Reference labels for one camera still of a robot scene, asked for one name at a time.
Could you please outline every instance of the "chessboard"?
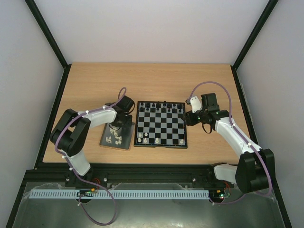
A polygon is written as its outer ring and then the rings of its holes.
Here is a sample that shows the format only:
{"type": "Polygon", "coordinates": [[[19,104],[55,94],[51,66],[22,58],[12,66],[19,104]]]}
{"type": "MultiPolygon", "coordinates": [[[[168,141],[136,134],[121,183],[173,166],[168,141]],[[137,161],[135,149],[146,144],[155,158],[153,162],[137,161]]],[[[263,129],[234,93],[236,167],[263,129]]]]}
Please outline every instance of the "chessboard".
{"type": "Polygon", "coordinates": [[[134,146],[187,148],[185,103],[139,101],[134,146]]]}

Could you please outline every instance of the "white wall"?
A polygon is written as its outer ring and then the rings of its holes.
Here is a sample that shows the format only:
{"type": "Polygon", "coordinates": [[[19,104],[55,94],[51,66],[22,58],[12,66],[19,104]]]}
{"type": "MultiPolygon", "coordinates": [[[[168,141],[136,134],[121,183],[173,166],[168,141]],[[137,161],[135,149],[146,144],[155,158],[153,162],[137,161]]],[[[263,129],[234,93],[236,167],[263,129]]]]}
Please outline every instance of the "white wall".
{"type": "Polygon", "coordinates": [[[32,169],[63,69],[25,1],[0,7],[0,227],[32,169]]]}
{"type": "Polygon", "coordinates": [[[280,0],[238,75],[260,144],[275,154],[276,176],[293,227],[304,211],[304,2],[280,0]]]}
{"type": "Polygon", "coordinates": [[[68,62],[233,64],[268,0],[36,0],[68,62]]]}

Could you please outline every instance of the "transparent plastic sheet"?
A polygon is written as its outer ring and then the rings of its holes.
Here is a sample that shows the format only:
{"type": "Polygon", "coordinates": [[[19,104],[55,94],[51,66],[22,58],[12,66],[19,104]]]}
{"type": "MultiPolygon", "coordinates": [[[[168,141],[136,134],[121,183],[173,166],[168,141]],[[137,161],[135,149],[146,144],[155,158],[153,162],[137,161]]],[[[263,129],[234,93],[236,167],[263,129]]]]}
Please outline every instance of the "transparent plastic sheet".
{"type": "MultiPolygon", "coordinates": [[[[116,190],[198,190],[178,184],[121,183],[108,187],[116,190]]],[[[77,206],[74,199],[29,199],[33,189],[73,189],[63,183],[28,183],[14,226],[43,228],[96,228],[77,206]]],[[[226,201],[241,196],[238,188],[226,201]]],[[[210,227],[284,227],[275,197],[248,194],[233,205],[212,205],[208,200],[118,200],[118,215],[110,228],[210,228],[210,227]]],[[[107,222],[113,215],[110,199],[91,200],[85,204],[89,214],[98,221],[107,222]]]]}

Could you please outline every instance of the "wall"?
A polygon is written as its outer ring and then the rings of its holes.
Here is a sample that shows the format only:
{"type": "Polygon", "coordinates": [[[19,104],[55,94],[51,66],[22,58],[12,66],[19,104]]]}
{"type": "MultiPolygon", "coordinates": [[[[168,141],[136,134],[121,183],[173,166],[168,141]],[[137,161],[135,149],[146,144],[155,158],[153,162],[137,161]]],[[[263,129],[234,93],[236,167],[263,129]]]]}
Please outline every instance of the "wall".
{"type": "Polygon", "coordinates": [[[68,62],[233,64],[268,0],[36,0],[68,62]]]}
{"type": "Polygon", "coordinates": [[[0,7],[0,227],[35,163],[63,69],[22,0],[0,7]]]}
{"type": "Polygon", "coordinates": [[[259,143],[275,153],[276,176],[293,227],[304,210],[304,2],[280,0],[238,75],[259,143]]]}

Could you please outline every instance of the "wooden tabletop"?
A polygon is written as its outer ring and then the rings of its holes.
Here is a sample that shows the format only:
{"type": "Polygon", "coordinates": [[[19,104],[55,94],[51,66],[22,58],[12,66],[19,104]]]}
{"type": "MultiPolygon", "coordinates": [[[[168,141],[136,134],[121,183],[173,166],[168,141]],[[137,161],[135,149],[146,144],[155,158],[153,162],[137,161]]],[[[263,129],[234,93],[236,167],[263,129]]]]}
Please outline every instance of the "wooden tabletop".
{"type": "MultiPolygon", "coordinates": [[[[146,63],[73,63],[56,116],[72,108],[85,111],[115,102],[122,87],[135,103],[138,100],[184,102],[200,82],[216,81],[229,91],[232,115],[239,127],[248,130],[228,64],[146,64],[146,63]]],[[[195,95],[216,93],[220,109],[229,109],[226,93],[217,85],[202,85],[195,95]]],[[[132,113],[136,118],[136,109],[132,113]]],[[[188,148],[134,147],[121,151],[99,146],[104,125],[91,129],[84,146],[90,163],[212,164],[237,163],[238,158],[228,143],[216,132],[206,134],[201,124],[187,126],[188,148]]],[[[64,162],[49,142],[43,162],[64,162]]]]}

